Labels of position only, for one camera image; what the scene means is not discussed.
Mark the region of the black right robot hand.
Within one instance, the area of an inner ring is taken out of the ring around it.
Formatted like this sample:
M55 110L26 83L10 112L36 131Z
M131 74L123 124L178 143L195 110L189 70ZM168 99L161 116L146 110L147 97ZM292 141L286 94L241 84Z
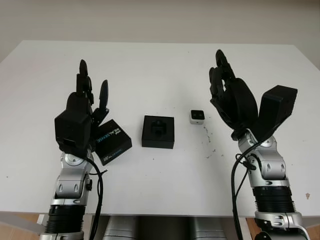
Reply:
M257 102L244 80L235 76L222 50L216 51L215 59L216 67L209 70L210 102L237 141L258 120Z

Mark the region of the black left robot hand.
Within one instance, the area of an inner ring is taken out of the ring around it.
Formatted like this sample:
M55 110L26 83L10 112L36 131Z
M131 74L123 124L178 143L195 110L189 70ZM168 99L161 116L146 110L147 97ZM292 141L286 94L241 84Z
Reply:
M94 94L92 80L88 74L87 63L82 59L79 73L76 74L76 91L67 99L66 110L71 112L71 124L67 136L63 138L65 152L85 152L94 142L98 128L109 113L108 81L104 80L100 87L99 105L92 110Z

